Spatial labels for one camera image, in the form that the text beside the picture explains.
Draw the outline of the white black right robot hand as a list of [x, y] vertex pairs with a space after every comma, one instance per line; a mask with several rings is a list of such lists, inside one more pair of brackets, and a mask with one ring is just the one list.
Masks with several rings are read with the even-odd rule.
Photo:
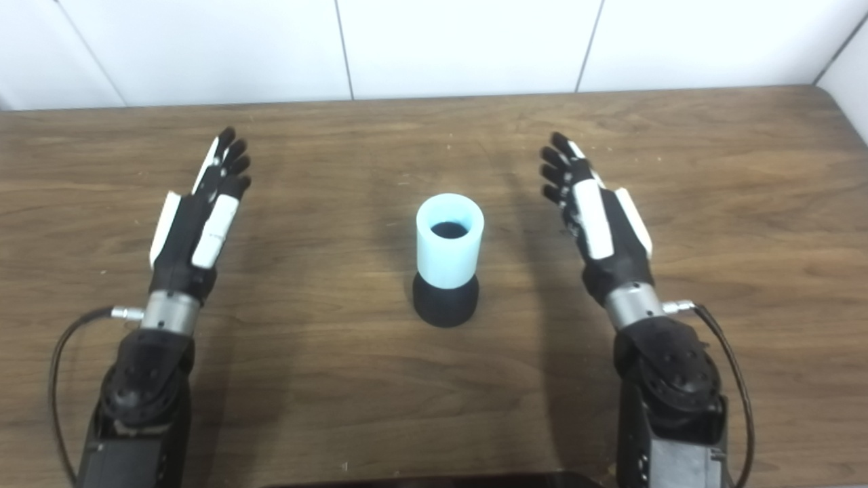
[[542, 195], [576, 242], [588, 294], [604, 305], [624, 285], [654, 284], [653, 244], [629, 191], [607, 188], [579, 146], [560, 132], [551, 134], [540, 157]]

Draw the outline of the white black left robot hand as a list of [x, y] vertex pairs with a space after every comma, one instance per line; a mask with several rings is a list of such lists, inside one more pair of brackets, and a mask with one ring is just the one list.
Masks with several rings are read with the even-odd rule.
[[247, 142], [226, 127], [214, 137], [190, 192], [168, 192], [150, 247], [150, 293], [181, 293], [204, 304], [216, 263], [252, 183]]

